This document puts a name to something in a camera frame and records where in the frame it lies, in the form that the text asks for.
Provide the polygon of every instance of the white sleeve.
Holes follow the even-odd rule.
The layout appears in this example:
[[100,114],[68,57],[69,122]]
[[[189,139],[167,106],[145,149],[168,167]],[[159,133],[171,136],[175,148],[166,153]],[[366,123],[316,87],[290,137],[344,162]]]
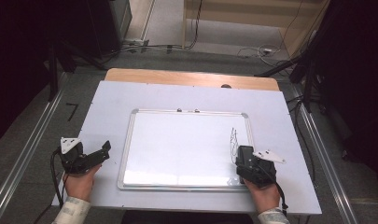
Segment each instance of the white sleeve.
[[285,215],[282,213],[281,209],[279,208],[272,208],[267,210],[260,215],[258,218],[261,224],[289,224],[290,222],[287,220]]
[[58,216],[52,224],[82,224],[91,204],[73,197],[67,197]]

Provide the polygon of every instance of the floor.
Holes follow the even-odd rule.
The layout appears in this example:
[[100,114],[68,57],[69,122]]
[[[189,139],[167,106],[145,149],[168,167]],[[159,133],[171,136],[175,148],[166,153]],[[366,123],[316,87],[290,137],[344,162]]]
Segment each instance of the floor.
[[[145,5],[147,11],[151,6],[150,2],[141,3]],[[181,8],[181,4],[182,1],[156,0],[148,21],[147,31],[132,33],[132,40],[148,39],[149,44],[152,45],[179,44],[181,21],[178,20],[178,10]],[[175,10],[168,10],[166,6],[175,8]],[[169,13],[167,17],[164,10],[174,13]],[[169,18],[169,16],[176,19],[169,20],[170,23],[167,23],[166,18]],[[173,50],[171,53],[167,53],[165,49],[148,49],[144,52],[125,51],[111,59],[106,66],[211,72],[237,76],[253,76],[269,70],[272,66],[256,57],[256,54],[250,57],[253,54],[250,50],[245,51],[245,55],[248,57],[237,57],[237,54],[240,56],[239,50],[242,48],[257,49],[264,44],[277,45],[280,43],[281,36],[275,32],[274,28],[246,26],[228,28],[229,25],[212,25],[212,23],[207,25],[201,21],[200,29],[203,27],[204,30],[200,30],[198,43],[191,51]],[[234,32],[231,32],[231,34],[224,33],[226,35],[222,37],[219,36],[220,32],[228,32],[230,29],[233,29]],[[266,58],[266,61],[276,64],[286,58],[286,53],[284,54],[281,50],[273,57]],[[278,81],[286,99],[292,99],[297,96],[296,89],[299,90],[301,86],[294,86],[289,83],[286,77],[287,72],[281,72],[281,74],[276,74],[273,77]],[[90,65],[80,66],[74,74],[66,74],[61,98],[54,107],[55,111],[47,121],[47,126],[38,142],[33,146],[35,151],[31,155],[32,159],[28,161],[27,167],[19,176],[20,184],[10,186],[14,194],[11,198],[5,198],[8,204],[4,214],[0,217],[0,223],[33,223],[51,202],[54,191],[49,172],[50,154],[59,145],[61,136],[78,135],[97,85],[104,77],[105,71],[98,71]],[[36,129],[36,124],[42,117],[45,108],[52,106],[47,103],[48,94],[49,88],[42,90],[0,140],[0,188],[14,168],[15,161],[19,158],[21,152],[30,147],[26,143],[32,137],[31,133],[33,129]],[[72,107],[67,104],[79,104],[70,121],[68,119],[72,115]],[[291,103],[288,107],[292,108],[294,105],[295,103]],[[341,159],[343,147],[338,134],[334,131],[333,124],[328,117],[322,115],[317,104],[313,104],[312,109],[314,110],[313,117],[316,127],[346,196],[351,201],[357,223],[378,223],[378,182],[374,172],[361,163]],[[307,130],[304,117],[298,116],[298,118],[303,139],[305,139],[309,148],[306,149],[303,139],[299,137],[303,155],[309,172],[311,172],[313,166],[315,168],[315,191],[323,212],[322,215],[311,216],[308,223],[343,223],[340,208],[336,204],[336,199],[325,175],[325,168],[315,150],[314,139]],[[57,166],[57,170],[61,171],[61,166]],[[57,214],[58,208],[51,207],[39,223],[51,223]],[[123,216],[124,211],[122,210],[93,207],[86,223],[121,223]],[[304,223],[306,217],[289,216],[288,219],[291,223]]]

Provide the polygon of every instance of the whiteboard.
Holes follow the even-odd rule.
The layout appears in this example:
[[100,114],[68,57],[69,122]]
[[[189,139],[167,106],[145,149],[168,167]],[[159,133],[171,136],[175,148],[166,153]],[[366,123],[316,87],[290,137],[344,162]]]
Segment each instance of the whiteboard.
[[245,113],[135,109],[118,186],[243,190],[234,164],[237,143],[253,146]]

